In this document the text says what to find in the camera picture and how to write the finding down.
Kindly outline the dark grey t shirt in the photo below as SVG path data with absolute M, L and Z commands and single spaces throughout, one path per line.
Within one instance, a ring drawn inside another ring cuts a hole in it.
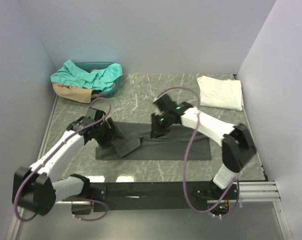
M 182 160 L 193 133 L 193 129 L 172 125 L 167 135 L 153 139 L 150 124 L 116 122 L 116 126 L 124 138 L 96 147 L 97 160 Z

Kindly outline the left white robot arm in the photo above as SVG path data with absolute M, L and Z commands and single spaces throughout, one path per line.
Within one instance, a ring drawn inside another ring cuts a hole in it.
M 90 180 L 79 174 L 59 180 L 58 175 L 74 155 L 89 141 L 104 147 L 123 135 L 111 118 L 99 120 L 82 116 L 68 125 L 60 140 L 42 158 L 29 167 L 20 167 L 14 174 L 12 202 L 15 213 L 22 207 L 35 215 L 45 216 L 56 202 L 76 197 L 92 201 Z

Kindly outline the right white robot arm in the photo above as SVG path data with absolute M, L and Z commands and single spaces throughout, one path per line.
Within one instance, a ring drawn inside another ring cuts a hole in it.
M 165 135 L 168 127 L 174 124 L 193 129 L 183 160 L 182 182 L 185 198 L 188 198 L 187 161 L 197 133 L 207 136 L 222 148 L 222 165 L 211 180 L 210 193 L 217 200 L 224 198 L 239 173 L 256 154 L 256 146 L 248 127 L 242 123 L 234 125 L 223 122 L 196 107 L 183 109 L 178 106 L 162 114 L 151 115 L 151 137 L 155 139 Z

